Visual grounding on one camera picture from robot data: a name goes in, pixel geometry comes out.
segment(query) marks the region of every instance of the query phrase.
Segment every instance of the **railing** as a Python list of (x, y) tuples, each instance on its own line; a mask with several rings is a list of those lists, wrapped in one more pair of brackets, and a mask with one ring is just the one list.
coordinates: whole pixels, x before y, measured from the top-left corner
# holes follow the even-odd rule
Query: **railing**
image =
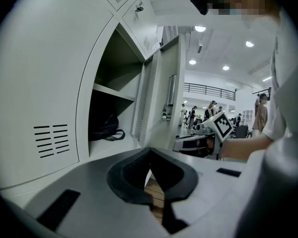
[(269, 88), (267, 88), (265, 90), (262, 90), (262, 91), (259, 91), (259, 92), (255, 92), (253, 94), (256, 94), (257, 96), (260, 96), (262, 93), (265, 93), (267, 95), (267, 97), (268, 97), (267, 100), (270, 101), (270, 93), (271, 93), (271, 91), (272, 91), (272, 88), (269, 87)]
[(200, 94), (205, 94), (205, 95), (212, 95), (212, 96), (235, 101), (235, 92), (232, 92), (232, 91), (229, 91), (226, 89), (222, 89), (222, 88), (218, 88), (218, 87), (208, 86), (208, 85), (184, 83), (183, 91), (190, 92), (190, 93), (200, 93)]

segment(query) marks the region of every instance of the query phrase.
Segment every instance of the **forearm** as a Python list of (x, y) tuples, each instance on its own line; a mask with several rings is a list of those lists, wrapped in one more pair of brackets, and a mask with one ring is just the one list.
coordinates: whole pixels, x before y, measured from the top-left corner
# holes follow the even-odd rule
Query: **forearm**
[(265, 134), (254, 138), (227, 139), (220, 157), (247, 160), (252, 152), (266, 149), (272, 142)]

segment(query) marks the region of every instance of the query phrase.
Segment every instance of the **ceiling light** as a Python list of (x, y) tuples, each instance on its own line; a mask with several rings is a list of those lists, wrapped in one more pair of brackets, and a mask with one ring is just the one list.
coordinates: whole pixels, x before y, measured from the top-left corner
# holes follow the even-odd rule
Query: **ceiling light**
[(263, 80), (263, 82), (265, 82), (266, 80), (271, 79), (271, 78), (272, 78), (272, 77), (265, 78), (265, 79)]
[(195, 26), (195, 30), (202, 33), (206, 30), (206, 27), (204, 27), (204, 26)]
[(247, 47), (249, 47), (249, 48), (251, 48), (251, 47), (253, 47), (254, 46), (254, 44), (252, 44), (251, 42), (249, 42), (249, 41), (247, 41), (246, 42), (246, 45), (247, 45)]

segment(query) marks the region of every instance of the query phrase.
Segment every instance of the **black bag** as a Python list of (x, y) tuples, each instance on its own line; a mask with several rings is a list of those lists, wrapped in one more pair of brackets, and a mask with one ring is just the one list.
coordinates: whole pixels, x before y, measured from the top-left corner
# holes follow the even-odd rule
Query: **black bag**
[[(104, 116), (98, 120), (93, 120), (92, 122), (90, 120), (88, 124), (88, 140), (123, 140), (125, 138), (125, 132), (122, 129), (118, 129), (118, 124), (119, 121), (115, 115)], [(119, 138), (113, 137), (113, 135), (115, 135), (117, 132), (122, 132), (122, 136)]]

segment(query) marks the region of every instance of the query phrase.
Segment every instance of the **balcony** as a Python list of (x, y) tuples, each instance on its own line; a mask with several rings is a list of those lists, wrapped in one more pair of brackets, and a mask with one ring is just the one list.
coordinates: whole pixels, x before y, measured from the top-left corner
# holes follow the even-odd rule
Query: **balcony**
[(211, 96), (216, 96), (216, 97), (225, 98), (231, 101), (235, 101), (235, 92), (222, 89), (222, 88), (208, 86), (208, 85), (184, 83), (183, 91), (189, 92), (189, 93), (211, 95)]

